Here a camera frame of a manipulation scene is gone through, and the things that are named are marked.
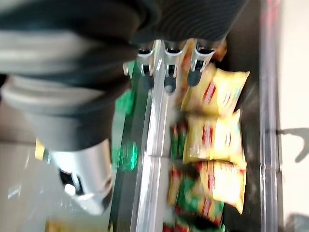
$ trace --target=black panel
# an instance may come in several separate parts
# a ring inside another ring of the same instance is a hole
[[[242,215],[225,205],[224,224],[230,231],[260,232],[260,1],[251,0],[227,37],[227,56],[217,66],[227,71],[250,71],[237,108],[241,109],[242,139],[247,160],[247,185]]]

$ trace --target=silver metal joint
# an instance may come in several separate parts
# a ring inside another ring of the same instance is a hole
[[[152,76],[154,74],[154,50],[155,49],[152,48],[148,53],[139,52],[137,55],[137,62],[142,76],[145,76],[146,74]]]
[[[112,200],[109,140],[79,151],[51,151],[51,156],[64,191],[88,213],[102,214]]]
[[[177,53],[168,52],[166,49],[164,50],[164,63],[165,63],[165,77],[168,77],[170,74],[171,66],[174,66],[173,69],[173,77],[176,78],[177,68],[180,64],[181,55],[183,50]]]
[[[209,64],[212,55],[215,53],[215,51],[213,50],[209,50],[206,52],[202,52],[202,51],[198,51],[198,41],[195,40],[195,48],[192,52],[191,55],[191,71],[195,71],[195,69],[197,68],[197,64],[201,64],[199,67],[199,71],[203,72],[206,65]]]

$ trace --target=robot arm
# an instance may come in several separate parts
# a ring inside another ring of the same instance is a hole
[[[3,98],[52,152],[64,190],[92,214],[112,198],[114,101],[130,88],[123,63],[152,76],[152,41],[165,41],[166,91],[183,41],[197,38],[196,85],[246,0],[15,0],[0,3]]]

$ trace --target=white wall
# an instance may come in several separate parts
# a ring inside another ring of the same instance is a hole
[[[284,219],[309,217],[309,1],[282,0],[279,101]]]

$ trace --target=snack packet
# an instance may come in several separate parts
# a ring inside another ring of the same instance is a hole
[[[227,117],[189,116],[183,163],[214,159],[245,169],[239,117],[240,110]]]
[[[220,226],[223,206],[223,202],[204,196],[200,181],[183,177],[177,196],[176,212],[196,214]]]
[[[178,130],[178,157],[183,158],[184,144],[187,137],[187,125],[185,122],[177,123]]]
[[[180,183],[183,178],[183,173],[181,170],[177,170],[174,165],[170,169],[169,178],[169,194],[168,194],[168,204],[175,205],[177,194],[179,190]]]
[[[188,89],[182,111],[226,116],[233,113],[250,72],[226,72],[209,64],[199,84]]]
[[[231,163],[208,161],[198,165],[205,196],[234,206],[242,214],[246,170]]]
[[[170,127],[170,157],[176,159],[178,157],[178,129],[177,125]]]
[[[174,225],[171,223],[164,222],[162,232],[174,232]]]
[[[227,53],[227,43],[224,40],[220,46],[216,49],[215,53],[212,55],[212,60],[217,60],[221,62]]]
[[[190,232],[190,226],[188,223],[177,217],[175,220],[174,232]]]
[[[200,230],[197,227],[192,226],[190,232],[225,232],[225,225],[222,225],[218,228],[207,228],[204,230]]]

